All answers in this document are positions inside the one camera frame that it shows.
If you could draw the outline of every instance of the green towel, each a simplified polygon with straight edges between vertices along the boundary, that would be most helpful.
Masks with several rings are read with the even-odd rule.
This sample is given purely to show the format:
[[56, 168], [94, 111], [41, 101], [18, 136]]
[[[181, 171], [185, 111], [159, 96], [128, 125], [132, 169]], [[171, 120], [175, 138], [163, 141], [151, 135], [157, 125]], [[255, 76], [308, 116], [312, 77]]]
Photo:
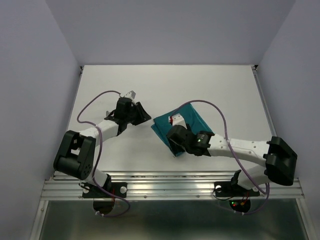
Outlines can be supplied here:
[[[167, 133], [172, 128], [171, 124], [169, 123], [168, 119], [171, 114], [174, 112], [168, 112], [164, 115], [158, 116], [153, 119], [154, 124], [151, 126], [153, 131], [157, 134], [157, 136], [162, 140], [162, 142], [169, 147], [171, 152], [172, 151], [169, 140], [167, 139]], [[181, 114], [184, 118], [186, 124], [190, 125], [191, 131], [194, 134], [197, 134], [200, 131], [207, 131], [212, 132], [210, 127], [206, 124], [206, 122], [201, 118], [201, 116], [197, 113], [197, 111], [192, 107], [191, 103], [183, 106], [176, 114]], [[182, 152], [178, 152], [174, 154], [176, 157], [180, 156]]]

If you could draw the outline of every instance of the black mounting bracket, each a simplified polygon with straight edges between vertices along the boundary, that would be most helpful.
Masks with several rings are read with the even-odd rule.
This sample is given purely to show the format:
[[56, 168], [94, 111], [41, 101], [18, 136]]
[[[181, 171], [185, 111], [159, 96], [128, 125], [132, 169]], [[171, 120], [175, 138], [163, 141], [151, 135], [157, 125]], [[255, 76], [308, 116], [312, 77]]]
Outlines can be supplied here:
[[[97, 186], [91, 185], [90, 183], [84, 183], [83, 187], [86, 189], [89, 189], [89, 192], [82, 193], [82, 197], [84, 199], [111, 199], [112, 197], [108, 194], [105, 194], [103, 191], [101, 191]], [[106, 191], [109, 193], [116, 195], [121, 198], [127, 197], [127, 191], [125, 193], [121, 193], [120, 189], [121, 187], [125, 187], [127, 189], [128, 183], [126, 182], [113, 182], [110, 186], [110, 188]]]
[[295, 179], [297, 164], [297, 154], [281, 138], [273, 136], [268, 153], [263, 155], [266, 170], [264, 172], [268, 178], [279, 185], [292, 186]]
[[244, 197], [249, 194], [249, 197], [259, 197], [259, 191], [247, 190], [239, 185], [232, 185], [230, 181], [214, 182], [214, 192], [217, 198]]

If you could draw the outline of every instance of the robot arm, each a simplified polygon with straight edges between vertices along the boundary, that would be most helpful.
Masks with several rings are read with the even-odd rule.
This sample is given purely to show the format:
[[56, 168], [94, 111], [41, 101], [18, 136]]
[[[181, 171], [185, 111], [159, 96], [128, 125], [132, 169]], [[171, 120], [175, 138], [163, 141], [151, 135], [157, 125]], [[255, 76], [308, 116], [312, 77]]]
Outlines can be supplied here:
[[[180, 114], [169, 118], [169, 122], [172, 128], [167, 138], [173, 151], [233, 158], [223, 136], [206, 131], [194, 134]], [[269, 182], [284, 186], [293, 184], [297, 154], [280, 137], [273, 136], [271, 141], [229, 139], [229, 143], [239, 159], [257, 164], [247, 172], [258, 185]], [[215, 185], [221, 186], [217, 197], [243, 196], [254, 187], [242, 170], [236, 171], [230, 182], [215, 182]]]
[[[120, 135], [128, 124], [136, 126], [151, 119], [141, 103], [134, 101], [135, 95], [134, 91], [130, 91], [125, 96], [121, 96], [115, 110], [111, 113], [107, 112], [106, 118], [97, 125], [102, 132], [103, 142]], [[99, 144], [99, 131], [96, 127], [90, 127], [80, 132], [67, 131], [55, 157], [53, 168], [95, 185], [92, 180], [92, 171], [95, 148]], [[106, 191], [110, 190], [111, 177], [108, 174], [96, 169], [94, 178]]]

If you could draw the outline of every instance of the white wall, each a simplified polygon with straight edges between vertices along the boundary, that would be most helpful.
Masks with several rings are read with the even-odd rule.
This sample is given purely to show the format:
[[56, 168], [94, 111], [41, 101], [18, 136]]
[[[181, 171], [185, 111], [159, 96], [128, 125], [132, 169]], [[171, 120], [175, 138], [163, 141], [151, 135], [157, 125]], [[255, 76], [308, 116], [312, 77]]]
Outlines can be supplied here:
[[84, 64], [258, 64], [294, 0], [46, 0]]
[[320, 237], [320, 1], [297, 0], [258, 75], [277, 134], [297, 152], [297, 173]]
[[28, 239], [79, 66], [44, 0], [0, 6], [0, 238]]

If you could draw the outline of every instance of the metal frame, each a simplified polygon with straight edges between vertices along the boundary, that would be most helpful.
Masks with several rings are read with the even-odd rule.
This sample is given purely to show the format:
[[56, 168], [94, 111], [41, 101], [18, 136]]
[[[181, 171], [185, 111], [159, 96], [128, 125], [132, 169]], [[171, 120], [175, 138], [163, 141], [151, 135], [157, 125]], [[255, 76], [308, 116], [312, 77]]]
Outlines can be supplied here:
[[46, 217], [48, 203], [49, 201], [46, 200], [41, 200], [39, 203], [31, 230], [30, 240], [38, 240], [40, 238], [41, 229]]
[[[152, 200], [215, 200], [212, 196], [216, 181], [230, 181], [233, 171], [201, 171], [201, 172], [107, 172], [112, 182], [127, 182], [129, 201]], [[303, 192], [298, 179], [292, 186], [270, 184], [271, 199], [299, 199]], [[87, 201], [82, 198], [83, 190], [79, 180], [61, 172], [55, 172], [52, 180], [45, 181], [41, 195], [42, 201]], [[264, 196], [252, 197], [263, 199]], [[96, 198], [96, 201], [108, 199]]]
[[[270, 127], [271, 134], [276, 136], [267, 103], [261, 89], [256, 68], [252, 73], [261, 98], [263, 109]], [[201, 171], [201, 172], [108, 172], [113, 182], [127, 182], [127, 198], [129, 201], [152, 200], [215, 200], [212, 196], [215, 188], [214, 182], [228, 181], [234, 175], [234, 171]], [[92, 201], [82, 198], [83, 190], [78, 186], [79, 180], [55, 172], [50, 180], [45, 181], [39, 207], [36, 213], [30, 239], [38, 240], [45, 220], [49, 201]], [[299, 179], [295, 179], [292, 186], [270, 184], [272, 191], [270, 199], [296, 199], [301, 218], [310, 240], [316, 240], [317, 234], [313, 225], [305, 196]], [[263, 199], [264, 196], [252, 197]]]

